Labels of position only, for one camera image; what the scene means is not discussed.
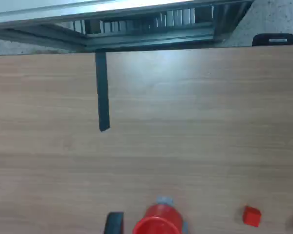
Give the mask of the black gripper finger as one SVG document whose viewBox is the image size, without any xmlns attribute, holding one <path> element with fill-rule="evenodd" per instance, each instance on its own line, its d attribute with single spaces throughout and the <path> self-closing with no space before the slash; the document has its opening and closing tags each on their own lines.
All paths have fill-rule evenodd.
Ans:
<svg viewBox="0 0 293 234">
<path fill-rule="evenodd" d="M 104 234 L 123 234 L 123 222 L 123 212 L 109 212 L 105 222 Z"/>
</svg>

